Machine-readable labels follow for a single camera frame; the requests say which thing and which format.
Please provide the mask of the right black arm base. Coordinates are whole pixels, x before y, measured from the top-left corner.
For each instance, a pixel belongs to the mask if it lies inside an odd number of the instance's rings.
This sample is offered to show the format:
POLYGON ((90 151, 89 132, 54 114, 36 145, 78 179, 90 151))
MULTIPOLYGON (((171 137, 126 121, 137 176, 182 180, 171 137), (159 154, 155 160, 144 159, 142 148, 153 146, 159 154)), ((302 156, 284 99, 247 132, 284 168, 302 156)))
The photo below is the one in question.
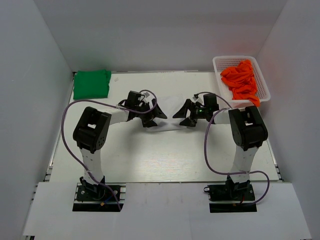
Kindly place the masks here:
POLYGON ((209 211, 217 213, 256 213, 257 206, 252 185, 245 190, 231 193, 225 184, 207 185, 203 189, 208 194, 209 211))

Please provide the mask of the white t shirt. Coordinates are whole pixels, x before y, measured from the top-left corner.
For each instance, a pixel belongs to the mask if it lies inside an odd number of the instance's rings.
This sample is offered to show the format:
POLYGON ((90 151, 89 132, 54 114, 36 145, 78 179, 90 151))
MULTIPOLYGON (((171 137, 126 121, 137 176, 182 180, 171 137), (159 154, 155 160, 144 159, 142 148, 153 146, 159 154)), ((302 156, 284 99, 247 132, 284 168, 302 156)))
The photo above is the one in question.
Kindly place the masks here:
POLYGON ((157 103, 160 109, 167 116, 167 119, 155 118, 153 121, 157 126, 149 127, 148 132, 167 132, 184 130, 187 127, 180 125, 184 118, 173 118, 173 115, 183 106, 185 99, 182 94, 160 97, 157 103))

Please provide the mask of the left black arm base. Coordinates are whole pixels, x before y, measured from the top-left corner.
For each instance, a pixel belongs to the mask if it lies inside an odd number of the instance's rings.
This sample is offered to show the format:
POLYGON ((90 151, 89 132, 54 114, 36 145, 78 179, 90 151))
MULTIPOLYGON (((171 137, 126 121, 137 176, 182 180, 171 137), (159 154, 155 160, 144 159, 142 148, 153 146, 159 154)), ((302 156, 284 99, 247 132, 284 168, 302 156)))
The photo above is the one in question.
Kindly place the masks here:
POLYGON ((75 190, 73 201, 73 212, 88 212, 88 213, 119 213, 121 210, 113 195, 116 195, 120 208, 122 209, 125 203, 126 185, 111 184, 108 188, 103 188, 102 193, 94 193, 86 189, 81 183, 78 183, 75 190))

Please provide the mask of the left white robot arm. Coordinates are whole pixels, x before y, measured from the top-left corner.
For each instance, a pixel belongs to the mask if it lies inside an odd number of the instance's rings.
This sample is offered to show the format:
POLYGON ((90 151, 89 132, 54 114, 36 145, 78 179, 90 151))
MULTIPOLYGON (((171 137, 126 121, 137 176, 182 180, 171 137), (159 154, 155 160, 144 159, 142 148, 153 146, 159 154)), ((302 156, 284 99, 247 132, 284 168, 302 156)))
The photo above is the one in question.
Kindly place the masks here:
POLYGON ((154 119, 167 119, 168 117, 158 105, 150 109, 146 101, 133 105, 133 109, 122 110, 109 108, 99 111, 93 107, 86 107, 73 132, 73 140, 80 149, 83 163, 86 166, 84 176, 81 177, 82 185, 91 189, 99 183, 105 183, 102 171, 101 148, 107 140, 109 127, 113 124, 131 121, 134 118, 141 119, 144 128, 156 127, 154 119))

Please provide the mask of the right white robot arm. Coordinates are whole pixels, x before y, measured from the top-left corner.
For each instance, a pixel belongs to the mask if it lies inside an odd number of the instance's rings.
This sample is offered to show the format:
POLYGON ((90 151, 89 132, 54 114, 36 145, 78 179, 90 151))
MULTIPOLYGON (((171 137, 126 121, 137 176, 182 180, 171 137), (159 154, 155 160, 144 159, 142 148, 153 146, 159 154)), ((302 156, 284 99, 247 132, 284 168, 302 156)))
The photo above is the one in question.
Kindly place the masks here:
POLYGON ((268 138, 268 130, 256 106, 220 109, 216 100, 205 100, 204 103, 199 103, 187 99, 173 118, 183 119, 179 124, 185 127, 195 127, 199 119, 207 120, 208 126, 205 130, 203 148, 208 168, 218 175, 227 176, 227 180, 234 185, 247 186, 250 183, 254 157, 268 138), (209 130, 213 124, 224 124, 231 127, 236 150, 229 172, 216 171, 209 164, 207 143, 209 130))

